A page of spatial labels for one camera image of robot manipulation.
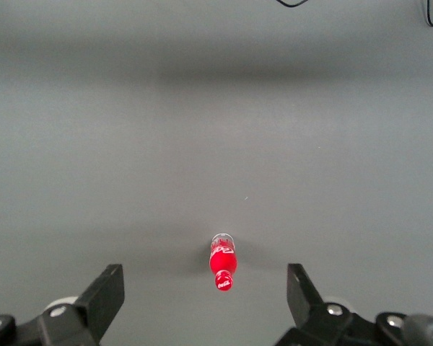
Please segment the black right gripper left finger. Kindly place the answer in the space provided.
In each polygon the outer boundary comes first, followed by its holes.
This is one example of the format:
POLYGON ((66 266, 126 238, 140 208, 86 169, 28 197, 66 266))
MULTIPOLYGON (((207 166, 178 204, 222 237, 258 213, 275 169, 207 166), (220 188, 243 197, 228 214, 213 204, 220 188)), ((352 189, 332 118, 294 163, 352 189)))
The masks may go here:
POLYGON ((108 265, 69 303, 52 304, 38 317, 43 345, 99 345, 125 299, 123 265, 108 265))

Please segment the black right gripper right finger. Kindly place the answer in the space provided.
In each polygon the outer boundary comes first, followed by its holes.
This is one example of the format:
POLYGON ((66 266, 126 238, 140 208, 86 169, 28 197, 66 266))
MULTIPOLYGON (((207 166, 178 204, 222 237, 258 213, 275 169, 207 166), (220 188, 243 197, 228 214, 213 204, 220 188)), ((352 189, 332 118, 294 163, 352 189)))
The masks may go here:
POLYGON ((341 345, 352 322, 351 312, 324 301, 301 264, 287 266, 287 303, 295 326, 277 345, 341 345))

